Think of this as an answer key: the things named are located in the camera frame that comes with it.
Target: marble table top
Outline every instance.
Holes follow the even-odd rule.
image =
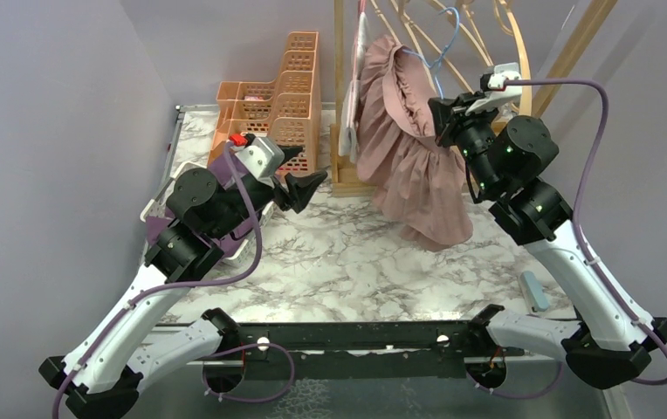
[[[330,162],[333,116],[321,115],[323,164]],[[184,161],[206,163],[216,120],[214,111],[185,114],[172,170]],[[370,198],[334,198],[327,183],[301,214],[275,211],[263,228],[264,256],[249,278],[193,289],[162,323],[189,323],[214,307],[239,322],[464,319],[490,303],[527,313],[517,280],[523,271],[545,287],[551,308],[542,317],[574,317],[549,273],[492,221],[487,207],[467,208],[473,237],[431,253],[399,238],[401,225],[386,220]],[[244,269],[222,265],[207,279]]]

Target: pink garment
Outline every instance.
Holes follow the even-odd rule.
[[[428,99],[436,96],[419,57],[391,36],[367,49],[361,74],[357,175],[377,187],[382,214],[401,237],[440,251],[472,236],[462,197],[464,161],[436,144]]]

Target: blue hanger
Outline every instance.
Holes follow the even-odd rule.
[[[439,54],[439,57],[436,60],[434,60],[433,63],[429,63],[428,61],[426,61],[426,58],[424,58],[423,55],[417,52],[413,52],[411,50],[404,50],[408,54],[419,57],[429,69],[436,67],[436,70],[434,70],[434,74],[432,77],[434,78],[434,84],[437,85],[437,90],[439,91],[439,97],[442,99],[444,99],[444,91],[442,90],[442,84],[439,83],[439,77],[438,77],[439,70],[442,69],[442,61],[444,61],[444,57],[446,57],[447,51],[451,48],[452,44],[454,44],[454,40],[457,39],[457,34],[459,33],[459,10],[457,10],[456,7],[447,7],[444,8],[442,11],[440,11],[438,14],[443,15],[447,11],[451,11],[452,13],[454,13],[454,16],[457,17],[457,24],[455,24],[454,34],[451,36],[450,42],[444,46],[444,48],[442,49],[442,53]]]

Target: wall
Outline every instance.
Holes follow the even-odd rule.
[[[117,0],[0,0],[0,419],[135,274],[174,115]]]
[[[667,2],[619,0],[574,76],[608,88],[610,121],[584,201],[584,230],[635,300],[667,317]],[[598,123],[597,96],[563,87],[545,115],[560,156],[544,176],[574,191]],[[645,373],[663,377],[656,353]],[[667,417],[667,387],[625,385],[636,419]]]
[[[324,101],[334,101],[334,1],[333,0],[121,0],[136,31],[161,74],[164,85],[183,105],[214,103],[222,80],[268,81],[277,76],[285,37],[290,31],[320,31],[321,88]],[[519,20],[529,58],[536,69],[544,62],[576,0],[522,0],[517,2]],[[355,0],[346,1],[346,51],[353,41],[356,23]],[[389,0],[378,0],[410,45],[392,11]],[[478,27],[495,62],[517,60],[512,38],[495,24],[491,2],[475,2]],[[386,32],[368,3],[372,33]],[[412,0],[408,13],[438,45],[445,45],[452,29],[443,17],[423,0]],[[474,51],[460,39],[450,58],[464,69],[469,81],[477,80],[483,65]],[[442,81],[451,76],[444,71]],[[446,81],[447,92],[459,92]]]

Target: wooden clothing rack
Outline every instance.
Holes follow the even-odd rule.
[[[441,48],[433,41],[432,38],[416,24],[406,11],[406,5],[410,1],[424,1],[436,11],[445,9],[446,4],[441,0],[368,0],[371,10],[374,15],[379,18],[384,26],[388,29],[390,34],[398,40],[392,24],[389,22],[385,14],[382,12],[381,6],[378,2],[386,4],[386,7],[394,11],[397,15],[397,21],[408,33],[410,44],[414,49],[423,54],[423,49],[419,39],[426,43],[434,52],[440,53]],[[477,53],[483,64],[487,66],[493,65],[492,58],[485,42],[483,41],[478,26],[473,20],[474,12],[470,5],[473,0],[457,0],[455,7],[460,10],[459,33],[462,38],[472,47]],[[531,78],[531,68],[529,66],[529,58],[526,53],[526,45],[524,39],[521,37],[521,30],[519,23],[512,12],[513,0],[492,0],[493,14],[497,21],[499,28],[510,35],[515,44],[516,50],[519,54],[519,67],[521,74],[527,78]],[[560,52],[560,55],[555,60],[547,74],[548,78],[567,77],[573,70],[575,64],[580,59],[582,53],[590,44],[590,41],[598,32],[601,24],[606,20],[611,10],[614,8],[617,0],[591,0],[590,5],[581,17],[580,22],[575,27],[575,30],[570,35],[567,43]],[[331,177],[333,185],[334,196],[366,196],[370,195],[374,190],[373,186],[367,185],[359,180],[356,174],[356,166],[349,161],[348,156],[340,157],[339,150],[339,123],[341,121],[341,112],[346,96],[348,79],[344,73],[344,66],[347,60],[351,59],[350,51],[351,45],[344,43],[344,3],[345,0],[334,0],[333,19],[335,25],[335,83],[336,83],[336,122],[331,126]],[[452,26],[456,26],[457,20],[454,15],[450,13],[444,14]],[[455,78],[460,87],[466,92],[473,92],[471,84],[463,77],[457,67],[448,59],[443,62],[444,67]],[[558,86],[542,86],[534,96],[532,96],[532,88],[525,86],[521,94],[521,101],[518,107],[513,107],[516,112],[522,115],[532,115],[540,117],[549,106],[554,96],[559,91]],[[505,125],[504,121],[497,120],[493,123],[493,130],[499,132]]]

